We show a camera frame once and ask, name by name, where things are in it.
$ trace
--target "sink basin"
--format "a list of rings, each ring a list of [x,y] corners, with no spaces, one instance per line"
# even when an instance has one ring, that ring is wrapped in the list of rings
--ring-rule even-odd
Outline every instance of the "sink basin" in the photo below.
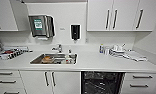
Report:
[[[50,61],[43,62],[43,58],[49,56],[51,58]],[[75,64],[76,63],[76,58],[77,54],[41,54],[39,57],[34,59],[33,61],[30,62],[30,64],[66,64],[63,63],[66,61],[66,56],[69,56],[71,63],[68,64]]]

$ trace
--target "white wall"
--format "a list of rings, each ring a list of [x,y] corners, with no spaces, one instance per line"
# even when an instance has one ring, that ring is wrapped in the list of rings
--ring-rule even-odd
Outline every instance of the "white wall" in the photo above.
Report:
[[[125,45],[132,49],[135,32],[87,32],[86,13],[87,2],[76,3],[27,3],[29,15],[50,15],[55,22],[55,37],[48,41],[41,41],[32,37],[30,31],[26,32],[0,32],[0,42],[5,45],[51,45],[69,44],[74,45],[70,34],[71,24],[81,25],[81,39],[76,44],[96,44],[112,46],[115,44]]]
[[[137,32],[134,49],[139,49],[148,59],[156,64],[156,27],[152,32]]]

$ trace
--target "drawer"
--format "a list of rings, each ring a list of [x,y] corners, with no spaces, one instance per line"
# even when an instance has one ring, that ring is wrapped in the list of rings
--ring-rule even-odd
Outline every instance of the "drawer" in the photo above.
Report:
[[[20,77],[20,74],[15,70],[0,70],[0,77]]]
[[[24,88],[21,78],[0,78],[2,88]]]
[[[124,81],[121,93],[154,94],[156,82],[152,81]]]
[[[150,73],[125,73],[125,81],[156,81],[156,74]]]
[[[24,89],[0,88],[0,94],[26,94]]]

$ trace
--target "white kitchen cabinet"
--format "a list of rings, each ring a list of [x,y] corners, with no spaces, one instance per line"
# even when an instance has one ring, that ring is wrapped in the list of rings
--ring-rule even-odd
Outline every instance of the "white kitchen cabinet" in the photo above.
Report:
[[[26,94],[24,89],[0,88],[0,94]]]
[[[80,94],[80,72],[20,71],[27,94]]]
[[[0,31],[30,30],[27,6],[18,0],[0,0]]]
[[[114,0],[110,31],[131,31],[139,0]]]
[[[26,94],[18,70],[0,70],[0,94]]]
[[[27,94],[53,94],[49,71],[20,71]]]
[[[54,94],[81,94],[80,72],[53,72]]]
[[[88,0],[87,31],[131,31],[139,0]]]
[[[113,0],[88,0],[87,31],[109,31]]]
[[[134,31],[153,31],[156,25],[156,0],[140,0]]]
[[[154,94],[156,73],[125,73],[121,94]]]

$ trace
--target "black soap dispenser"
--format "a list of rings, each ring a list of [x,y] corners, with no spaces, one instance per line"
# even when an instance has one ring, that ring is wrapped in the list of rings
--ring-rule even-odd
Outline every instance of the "black soap dispenser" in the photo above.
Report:
[[[71,35],[74,41],[80,39],[80,25],[71,25]]]

